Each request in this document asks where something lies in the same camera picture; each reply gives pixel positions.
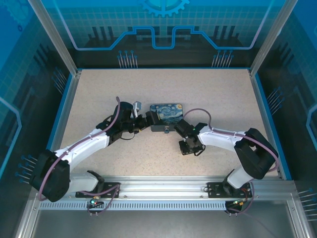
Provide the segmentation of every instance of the blue printed backdrop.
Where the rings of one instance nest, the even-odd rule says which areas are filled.
[[[0,23],[0,230],[14,237],[31,188],[21,158],[46,148],[69,72],[27,0],[0,0]]]
[[[248,67],[284,0],[45,0],[79,67]]]
[[[259,70],[299,190],[317,189],[317,2],[299,0]]]

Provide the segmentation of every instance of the small box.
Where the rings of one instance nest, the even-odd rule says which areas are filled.
[[[183,119],[183,106],[177,104],[153,104],[150,110],[156,112],[160,123],[152,125],[151,131],[169,133],[175,131],[174,126]]]

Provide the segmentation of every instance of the gear logo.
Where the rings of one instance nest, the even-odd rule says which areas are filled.
[[[13,19],[23,25],[29,16],[29,4],[27,0],[0,0],[0,6],[6,6]]]
[[[139,4],[143,6],[143,10],[148,10],[149,14],[154,13],[155,16],[166,15],[172,16],[173,13],[178,14],[179,9],[184,9],[184,5],[189,0],[139,0]]]

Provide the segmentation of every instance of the enclosure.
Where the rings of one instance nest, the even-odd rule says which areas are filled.
[[[317,2],[314,0],[3,0],[0,2],[1,237],[315,237]],[[212,126],[258,129],[279,167],[254,180],[246,216],[210,198],[240,165],[149,128],[74,169],[121,183],[97,217],[88,198],[39,201],[32,164],[83,138],[121,101],[203,108]],[[195,112],[187,120],[207,122]]]

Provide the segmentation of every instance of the beige work surface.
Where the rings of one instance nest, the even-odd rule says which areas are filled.
[[[61,147],[78,141],[121,101],[151,104],[181,103],[184,113],[204,108],[213,127],[234,131],[257,128],[266,136],[258,104],[246,69],[87,69],[79,79]],[[203,112],[192,112],[193,125],[207,122]],[[131,134],[124,133],[125,138]],[[203,154],[182,156],[176,132],[136,134],[118,140],[80,163],[74,172],[93,170],[104,176],[225,176],[240,165],[233,152],[208,146]]]

